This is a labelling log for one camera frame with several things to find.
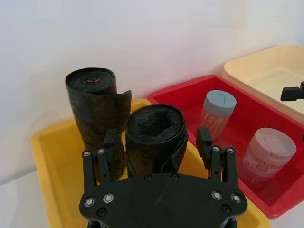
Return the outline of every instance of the screw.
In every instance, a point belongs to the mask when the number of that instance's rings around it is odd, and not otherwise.
[[[223,204],[220,208],[222,209],[223,212],[225,212],[227,214],[230,213],[230,211],[231,211],[230,207],[226,204]]]
[[[114,200],[114,195],[111,193],[107,193],[104,195],[104,202],[111,203]]]
[[[234,150],[233,150],[232,148],[228,148],[227,151],[228,151],[229,153],[234,153]]]
[[[150,174],[145,175],[144,179],[146,181],[151,181],[152,180],[152,176]]]
[[[212,149],[216,152],[219,152],[219,147],[217,147],[217,146],[214,146]]]
[[[221,200],[223,198],[222,194],[220,194],[218,191],[213,191],[211,195],[215,200]]]
[[[172,180],[177,180],[179,178],[178,174],[174,173],[171,175]]]
[[[235,195],[235,194],[231,195],[231,199],[233,201],[235,201],[236,203],[240,203],[241,202],[241,198],[238,195]]]
[[[98,211],[97,211],[97,215],[99,217],[103,217],[106,215],[106,209],[105,208],[100,208]]]
[[[91,152],[90,151],[86,151],[86,152],[84,152],[84,156],[86,157],[86,156],[89,156],[91,154]]]
[[[95,203],[95,199],[93,199],[93,198],[88,198],[88,199],[85,201],[85,207],[89,208],[89,207],[92,206],[94,203]]]
[[[100,149],[100,150],[98,150],[98,152],[97,153],[99,153],[99,154],[103,154],[105,152],[105,150],[104,149]]]

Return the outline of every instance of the black plastic bag roll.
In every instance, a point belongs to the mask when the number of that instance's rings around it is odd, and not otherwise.
[[[129,177],[177,172],[188,132],[182,113],[169,105],[149,105],[133,112],[126,128]]]
[[[117,130],[114,152],[108,162],[111,179],[119,179],[125,168],[121,133],[130,115],[131,91],[117,94],[115,74],[105,68],[74,71],[66,77],[66,86],[86,150],[96,152],[104,148],[106,131]]]

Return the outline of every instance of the container lid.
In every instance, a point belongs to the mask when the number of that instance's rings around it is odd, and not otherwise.
[[[207,93],[204,107],[211,114],[219,117],[230,116],[237,104],[235,97],[225,91],[211,90]]]
[[[258,129],[249,146],[259,159],[272,165],[285,165],[296,152],[294,141],[273,128]]]

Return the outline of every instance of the red plastic tray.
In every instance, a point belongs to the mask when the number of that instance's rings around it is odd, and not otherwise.
[[[238,181],[253,203],[268,218],[275,219],[304,200],[304,125],[215,75],[169,86],[151,93],[148,100],[153,104],[168,104],[180,109],[187,121],[189,140],[195,145],[203,101],[207,92],[214,89],[231,93],[237,99],[237,106],[222,137],[214,142],[223,148],[233,146],[237,151],[237,163],[242,162],[249,141],[262,127],[286,133],[297,146],[290,162],[264,188],[250,188],[240,179]]]

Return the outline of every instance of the yellow plastic tray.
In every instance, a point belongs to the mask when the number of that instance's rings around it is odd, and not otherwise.
[[[223,77],[304,124],[304,100],[281,102],[283,87],[304,81],[304,47],[277,46],[225,64]]]
[[[150,104],[145,99],[132,101],[131,111]],[[84,191],[81,157],[84,145],[74,119],[37,132],[31,142],[50,227],[86,228],[87,220],[78,210]],[[199,177],[207,176],[198,151],[190,142],[180,172]],[[270,223],[266,216],[247,200],[248,210],[238,217],[238,227],[269,228]]]

